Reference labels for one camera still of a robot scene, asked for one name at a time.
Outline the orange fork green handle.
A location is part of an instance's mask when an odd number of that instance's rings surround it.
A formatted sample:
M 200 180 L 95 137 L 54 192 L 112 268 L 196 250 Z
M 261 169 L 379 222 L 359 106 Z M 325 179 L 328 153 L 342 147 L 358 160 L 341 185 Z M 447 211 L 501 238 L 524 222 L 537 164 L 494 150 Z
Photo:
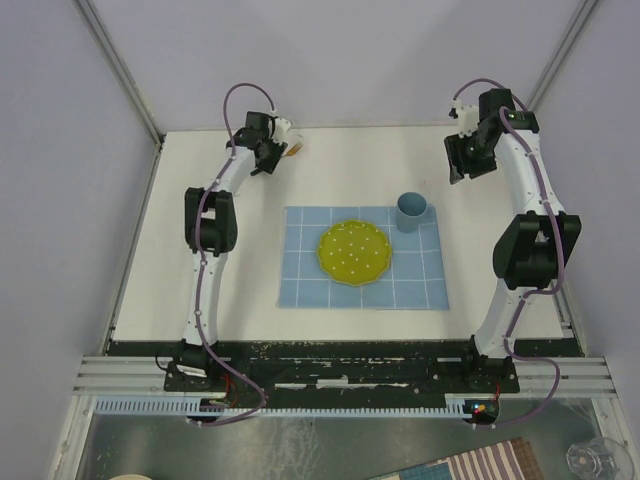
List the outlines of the orange fork green handle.
M 295 156 L 302 148 L 303 148 L 304 144 L 299 141 L 297 143 L 295 143 L 293 146 L 291 146 L 284 154 L 285 157 L 293 157 Z

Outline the blue cup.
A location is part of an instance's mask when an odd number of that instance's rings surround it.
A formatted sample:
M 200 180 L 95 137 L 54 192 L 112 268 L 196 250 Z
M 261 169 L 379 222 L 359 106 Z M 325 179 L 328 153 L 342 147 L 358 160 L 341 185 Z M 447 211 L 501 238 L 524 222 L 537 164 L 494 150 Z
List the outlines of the blue cup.
M 427 200 L 417 192 L 405 192 L 396 202 L 396 227 L 402 233 L 419 229 L 428 211 Z

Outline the blue checked cloth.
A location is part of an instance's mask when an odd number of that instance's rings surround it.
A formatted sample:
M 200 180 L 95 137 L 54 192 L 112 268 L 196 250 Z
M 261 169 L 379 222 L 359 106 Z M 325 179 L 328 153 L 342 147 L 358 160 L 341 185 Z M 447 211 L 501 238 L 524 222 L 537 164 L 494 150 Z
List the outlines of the blue checked cloth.
M 278 306 L 299 309 L 449 308 L 441 242 L 434 206 L 419 229 L 402 233 L 393 206 L 287 206 Z M 332 225 L 361 220 L 380 228 L 390 240 L 390 267 L 362 286 L 334 281 L 321 269 L 316 250 Z

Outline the green dotted plate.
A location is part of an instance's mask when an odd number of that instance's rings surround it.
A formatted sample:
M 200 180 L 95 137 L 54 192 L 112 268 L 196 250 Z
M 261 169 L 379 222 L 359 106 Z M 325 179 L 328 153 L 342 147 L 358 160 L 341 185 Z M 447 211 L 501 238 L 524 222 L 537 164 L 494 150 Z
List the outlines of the green dotted plate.
M 392 248 L 381 228 L 349 219 L 321 235 L 316 255 L 321 270 L 333 281 L 359 287 L 378 281 L 389 270 Z

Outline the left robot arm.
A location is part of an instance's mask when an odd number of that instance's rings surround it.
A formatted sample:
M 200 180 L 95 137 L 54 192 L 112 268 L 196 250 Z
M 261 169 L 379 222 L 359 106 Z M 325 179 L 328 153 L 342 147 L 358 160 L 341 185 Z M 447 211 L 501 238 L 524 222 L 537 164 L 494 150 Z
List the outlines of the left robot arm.
M 274 172 L 288 147 L 291 127 L 284 117 L 248 112 L 245 125 L 227 142 L 228 159 L 212 185 L 185 192 L 185 241 L 194 255 L 193 307 L 172 367 L 198 389 L 212 389 L 221 378 L 220 364 L 206 349 L 218 340 L 222 275 L 238 239 L 235 195 L 246 178 Z

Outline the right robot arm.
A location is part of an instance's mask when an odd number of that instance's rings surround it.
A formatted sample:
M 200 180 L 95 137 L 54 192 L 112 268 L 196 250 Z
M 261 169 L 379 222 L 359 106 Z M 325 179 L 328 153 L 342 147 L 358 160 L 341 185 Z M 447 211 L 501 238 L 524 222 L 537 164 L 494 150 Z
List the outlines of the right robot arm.
M 509 377 L 523 311 L 562 287 L 582 223 L 553 192 L 536 116 L 510 90 L 490 89 L 469 106 L 453 98 L 449 115 L 458 125 L 457 133 L 444 140 L 450 184 L 501 168 L 514 212 L 493 249 L 497 284 L 488 313 L 458 368 L 463 386 L 481 391 Z

